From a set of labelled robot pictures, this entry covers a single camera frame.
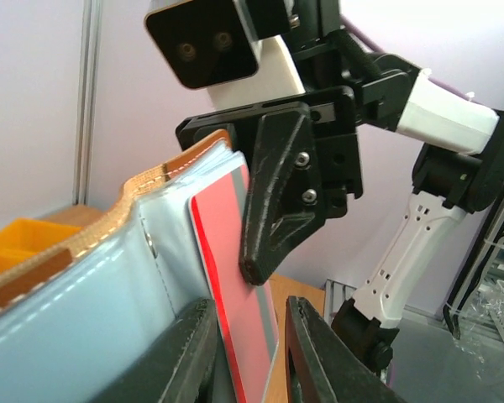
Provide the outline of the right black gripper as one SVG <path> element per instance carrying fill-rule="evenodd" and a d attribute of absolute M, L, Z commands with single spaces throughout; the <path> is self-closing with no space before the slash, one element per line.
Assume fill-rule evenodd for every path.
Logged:
<path fill-rule="evenodd" d="M 299 104 L 307 106 L 310 117 L 278 112 Z M 196 115 L 185 118 L 175 134 L 185 150 L 199 141 L 199 129 L 229 123 L 234 148 L 252 161 L 239 267 L 248 283 L 263 285 L 292 250 L 323 226 L 320 185 L 328 218 L 347 213 L 347 195 L 358 199 L 363 194 L 354 93 L 336 86 Z"/>

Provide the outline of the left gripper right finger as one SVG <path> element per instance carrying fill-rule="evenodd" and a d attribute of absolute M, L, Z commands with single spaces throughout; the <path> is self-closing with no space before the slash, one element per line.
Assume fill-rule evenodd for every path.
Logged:
<path fill-rule="evenodd" d="M 286 390 L 290 402 L 403 402 L 367 369 L 311 302 L 286 299 Z"/>

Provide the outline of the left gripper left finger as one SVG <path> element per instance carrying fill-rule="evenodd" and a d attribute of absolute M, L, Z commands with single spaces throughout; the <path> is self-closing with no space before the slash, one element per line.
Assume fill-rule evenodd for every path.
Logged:
<path fill-rule="evenodd" d="M 218 347 L 215 301 L 198 298 L 93 402 L 211 402 Z"/>

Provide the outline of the brown leather card holder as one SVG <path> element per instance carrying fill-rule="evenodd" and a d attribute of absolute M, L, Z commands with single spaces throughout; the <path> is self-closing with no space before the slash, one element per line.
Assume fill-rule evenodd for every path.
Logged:
<path fill-rule="evenodd" d="M 86 402 L 210 290 L 189 201 L 244 162 L 225 129 L 128 179 L 79 233 L 0 274 L 0 402 Z"/>

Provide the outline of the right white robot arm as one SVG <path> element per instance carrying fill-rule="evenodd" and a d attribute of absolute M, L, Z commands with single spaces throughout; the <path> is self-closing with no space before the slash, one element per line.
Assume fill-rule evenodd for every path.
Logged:
<path fill-rule="evenodd" d="M 297 1 L 283 42 L 305 92 L 223 107 L 176 129 L 183 149 L 227 129 L 250 172 L 239 268 L 264 284 L 282 260 L 363 192 L 356 129 L 364 123 L 423 142 L 402 224 L 380 263 L 346 301 L 333 330 L 375 374 L 392 359 L 404 306 L 438 246 L 504 180 L 504 111 L 447 91 L 420 68 L 365 53 L 335 1 Z"/>

